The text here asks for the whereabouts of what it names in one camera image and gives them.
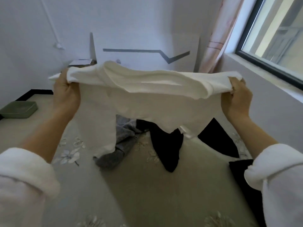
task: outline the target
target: windowsill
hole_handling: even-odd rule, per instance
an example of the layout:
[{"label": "windowsill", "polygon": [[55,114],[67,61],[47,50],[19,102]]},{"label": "windowsill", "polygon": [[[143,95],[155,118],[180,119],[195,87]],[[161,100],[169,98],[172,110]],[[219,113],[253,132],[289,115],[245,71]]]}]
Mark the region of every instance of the windowsill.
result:
[{"label": "windowsill", "polygon": [[242,64],[246,68],[250,69],[251,71],[253,71],[257,75],[263,77],[267,81],[271,82],[272,84],[274,84],[278,88],[282,89],[283,91],[285,91],[286,93],[288,93],[289,95],[291,95],[292,97],[294,97],[295,99],[297,99],[298,101],[303,103],[303,91],[302,90],[292,86],[291,84],[285,82],[284,80],[279,79],[278,77],[276,77],[273,74],[263,70],[262,68],[259,68],[255,65],[253,65],[252,63],[246,61],[245,59],[239,57],[238,55],[236,55],[234,53],[226,53],[225,55],[231,57],[235,61],[239,62],[240,64]]}]

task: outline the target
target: forearm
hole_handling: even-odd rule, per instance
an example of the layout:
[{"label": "forearm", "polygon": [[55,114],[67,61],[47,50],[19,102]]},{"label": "forearm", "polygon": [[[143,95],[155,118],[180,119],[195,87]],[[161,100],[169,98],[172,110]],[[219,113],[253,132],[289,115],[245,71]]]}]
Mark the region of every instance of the forearm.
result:
[{"label": "forearm", "polygon": [[278,142],[257,126],[249,117],[237,118],[231,121],[248,151],[255,159],[265,148]]},{"label": "forearm", "polygon": [[51,163],[68,122],[69,119],[64,113],[54,113],[19,147],[31,151],[41,156],[47,163]]}]

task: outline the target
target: gray stripe decoration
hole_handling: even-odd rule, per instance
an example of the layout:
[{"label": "gray stripe decoration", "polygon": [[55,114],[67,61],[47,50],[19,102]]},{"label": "gray stripe decoration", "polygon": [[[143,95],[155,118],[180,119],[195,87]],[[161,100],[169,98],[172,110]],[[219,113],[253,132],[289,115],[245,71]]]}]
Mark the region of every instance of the gray stripe decoration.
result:
[{"label": "gray stripe decoration", "polygon": [[180,55],[177,55],[175,57],[169,58],[165,55],[164,52],[161,50],[148,50],[148,49],[111,49],[111,48],[104,48],[103,52],[126,52],[126,53],[159,53],[163,59],[168,63],[171,64],[172,62],[175,62],[183,57],[186,57],[190,54],[190,51],[186,53],[182,53]]}]

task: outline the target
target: window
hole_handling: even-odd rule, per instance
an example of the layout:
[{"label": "window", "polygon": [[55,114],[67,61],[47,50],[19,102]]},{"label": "window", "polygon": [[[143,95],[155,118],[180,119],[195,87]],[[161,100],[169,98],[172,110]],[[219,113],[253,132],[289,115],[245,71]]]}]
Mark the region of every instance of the window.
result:
[{"label": "window", "polygon": [[257,0],[236,54],[303,90],[303,0]]}]

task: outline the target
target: hand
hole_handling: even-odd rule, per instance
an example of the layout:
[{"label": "hand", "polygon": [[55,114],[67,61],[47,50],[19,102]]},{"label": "hand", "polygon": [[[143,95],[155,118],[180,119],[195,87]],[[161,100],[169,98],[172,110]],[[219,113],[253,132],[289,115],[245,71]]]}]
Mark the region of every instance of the hand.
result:
[{"label": "hand", "polygon": [[79,83],[68,83],[68,68],[64,69],[54,85],[54,110],[71,120],[76,114],[81,101]]},{"label": "hand", "polygon": [[245,86],[245,81],[229,77],[233,91],[222,93],[221,107],[229,122],[237,119],[249,118],[249,107],[252,101],[252,92]]}]

